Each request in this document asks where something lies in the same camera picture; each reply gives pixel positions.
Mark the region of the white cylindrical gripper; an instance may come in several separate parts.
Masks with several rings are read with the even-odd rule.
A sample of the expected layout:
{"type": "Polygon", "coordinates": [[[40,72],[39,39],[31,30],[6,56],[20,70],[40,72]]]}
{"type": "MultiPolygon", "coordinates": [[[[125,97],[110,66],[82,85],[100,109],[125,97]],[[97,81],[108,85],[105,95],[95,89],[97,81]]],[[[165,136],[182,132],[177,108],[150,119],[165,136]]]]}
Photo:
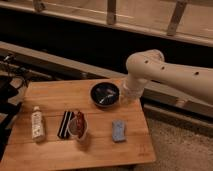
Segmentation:
{"type": "Polygon", "coordinates": [[[133,77],[126,77],[120,86],[120,103],[127,105],[139,99],[144,91],[144,81],[133,77]]]}

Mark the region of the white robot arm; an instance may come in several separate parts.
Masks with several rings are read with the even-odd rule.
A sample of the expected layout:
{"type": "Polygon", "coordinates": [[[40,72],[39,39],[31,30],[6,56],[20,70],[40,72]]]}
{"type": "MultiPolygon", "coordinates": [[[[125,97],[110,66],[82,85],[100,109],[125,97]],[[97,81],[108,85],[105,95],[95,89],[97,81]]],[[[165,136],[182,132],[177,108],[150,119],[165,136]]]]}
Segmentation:
{"type": "Polygon", "coordinates": [[[213,69],[171,64],[157,49],[136,52],[126,61],[128,71],[120,96],[133,101],[142,96],[149,81],[158,81],[213,105],[213,69]]]}

